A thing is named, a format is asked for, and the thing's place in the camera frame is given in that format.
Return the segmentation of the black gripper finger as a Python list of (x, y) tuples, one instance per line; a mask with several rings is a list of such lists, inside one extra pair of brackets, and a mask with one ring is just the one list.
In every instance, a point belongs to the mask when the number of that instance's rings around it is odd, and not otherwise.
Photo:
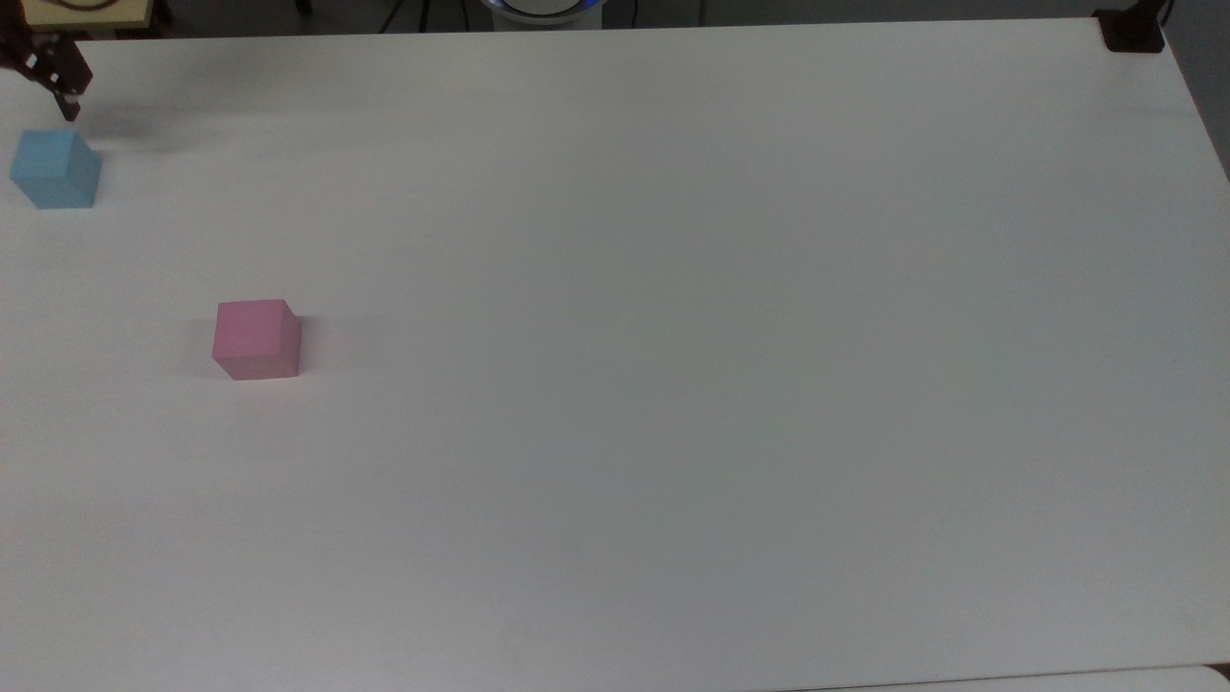
[(66, 122), (77, 119), (80, 97), (92, 82), (93, 73), (74, 39), (4, 28), (1, 65), (52, 93)]

